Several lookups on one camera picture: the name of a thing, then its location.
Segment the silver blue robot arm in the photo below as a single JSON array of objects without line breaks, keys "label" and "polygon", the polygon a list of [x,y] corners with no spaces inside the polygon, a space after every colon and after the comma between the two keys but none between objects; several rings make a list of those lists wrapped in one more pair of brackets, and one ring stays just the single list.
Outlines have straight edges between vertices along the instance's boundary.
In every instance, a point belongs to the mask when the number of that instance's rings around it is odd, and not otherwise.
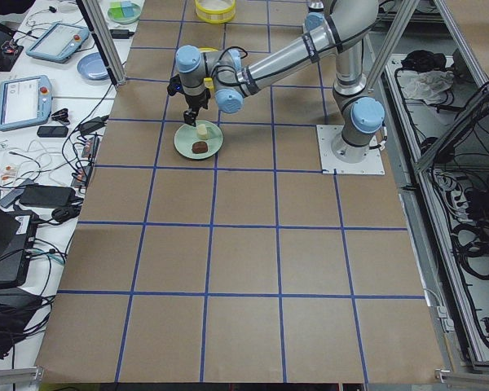
[{"label": "silver blue robot arm", "polygon": [[378,9],[377,1],[333,1],[319,26],[246,66],[236,48],[201,52],[195,46],[181,46],[175,54],[177,73],[170,78],[167,93],[183,95],[187,103],[183,121],[194,125],[210,99],[222,112],[236,113],[245,98],[332,55],[336,62],[333,96],[345,123],[350,124],[350,106],[365,94],[363,39],[376,23]]}]

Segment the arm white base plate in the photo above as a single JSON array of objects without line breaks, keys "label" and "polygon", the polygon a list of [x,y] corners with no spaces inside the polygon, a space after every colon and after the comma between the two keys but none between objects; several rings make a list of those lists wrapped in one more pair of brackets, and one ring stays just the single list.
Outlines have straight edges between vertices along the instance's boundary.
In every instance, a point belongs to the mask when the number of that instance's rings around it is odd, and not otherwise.
[{"label": "arm white base plate", "polygon": [[385,174],[377,136],[364,147],[352,147],[342,138],[342,125],[317,125],[321,172],[338,175]]}]

